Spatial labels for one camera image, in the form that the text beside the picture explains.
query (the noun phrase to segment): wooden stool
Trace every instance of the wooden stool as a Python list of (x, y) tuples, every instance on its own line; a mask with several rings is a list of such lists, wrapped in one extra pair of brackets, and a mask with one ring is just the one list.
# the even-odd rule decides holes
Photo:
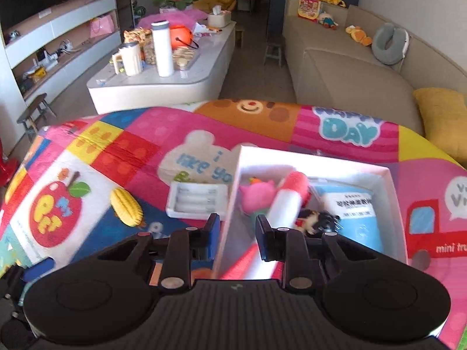
[[(20, 115), (20, 117), (16, 120), (17, 124), (23, 124), (24, 129), (26, 131), (27, 137), (29, 138), (29, 141), (32, 142), (34, 140), (34, 136), (39, 132), (37, 128), (37, 122), (39, 119), (44, 117), (45, 122), (47, 122), (47, 119), (45, 118), (45, 112), (49, 111), (50, 114), (52, 114), (54, 117), (57, 117), (57, 115), (53, 112), (52, 108), (50, 105), (45, 101), (45, 98), (47, 97), (47, 93), (42, 93), (38, 95), (26, 108), (26, 110)], [(34, 114), (35, 110), (39, 111), (39, 117), (37, 117), (36, 120), (32, 118), (32, 115)]]
[(267, 45), (266, 45), (266, 52), (264, 54), (263, 65), (266, 64), (267, 58), (271, 58), (271, 59), (279, 59), (279, 67), (282, 67), (282, 51), (284, 49), (284, 46), (285, 46), (285, 40), (282, 35), (268, 38)]
[(243, 48), (243, 33), (245, 28), (241, 25), (235, 25), (235, 45), (239, 44), (240, 48)]

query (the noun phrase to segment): cartoon bear face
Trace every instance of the cartoon bear face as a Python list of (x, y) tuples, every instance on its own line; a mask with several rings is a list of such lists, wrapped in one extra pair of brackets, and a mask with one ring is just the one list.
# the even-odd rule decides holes
[(215, 100), (195, 110), (249, 132), (290, 142), (300, 106), (258, 100)]

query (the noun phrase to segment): plush toy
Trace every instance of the plush toy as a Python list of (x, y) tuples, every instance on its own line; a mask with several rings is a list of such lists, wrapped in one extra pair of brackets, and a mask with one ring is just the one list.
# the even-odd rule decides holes
[(274, 181), (261, 181), (258, 178), (252, 178), (250, 185), (240, 185), (241, 192), (240, 207), (241, 211), (256, 219), (258, 214), (266, 214), (277, 194), (277, 188)]
[(346, 29), (346, 33), (350, 34), (350, 36), (355, 42), (361, 43), (363, 46), (369, 46), (373, 43), (373, 40), (370, 37), (368, 37), (367, 34), (363, 30), (361, 30), (359, 26), (349, 26)]
[(325, 11), (318, 16), (318, 22), (321, 25), (323, 25), (326, 29), (331, 28), (333, 30), (337, 30), (337, 27), (339, 26), (337, 23), (334, 22), (332, 16), (326, 13)]
[(311, 209), (301, 209), (298, 214), (296, 229), (305, 235), (313, 235), (326, 231), (338, 231), (342, 229), (339, 222), (340, 217), (332, 215), (327, 210), (317, 212)]

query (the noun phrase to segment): blue package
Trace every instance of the blue package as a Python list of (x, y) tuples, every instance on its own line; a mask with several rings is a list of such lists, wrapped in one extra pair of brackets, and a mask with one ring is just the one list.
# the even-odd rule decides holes
[(383, 252), (370, 190), (332, 181), (312, 181), (311, 187), (323, 209), (340, 217), (339, 234)]

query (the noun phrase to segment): colorful play mat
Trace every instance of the colorful play mat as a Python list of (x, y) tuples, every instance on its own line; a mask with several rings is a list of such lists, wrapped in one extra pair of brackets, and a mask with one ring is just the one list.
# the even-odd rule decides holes
[[(55, 268), (141, 231), (156, 238), (202, 221), (169, 218), (173, 180), (230, 183), (240, 145), (388, 167), (406, 226), (409, 258), (448, 288), (440, 339), (452, 349), (467, 324), (467, 171), (411, 130), (356, 113), (254, 100), (217, 100), (114, 112), (44, 128), (0, 211), (0, 265)], [(143, 225), (124, 225), (110, 205), (121, 186), (142, 206)], [(196, 264), (209, 277), (212, 264)]]

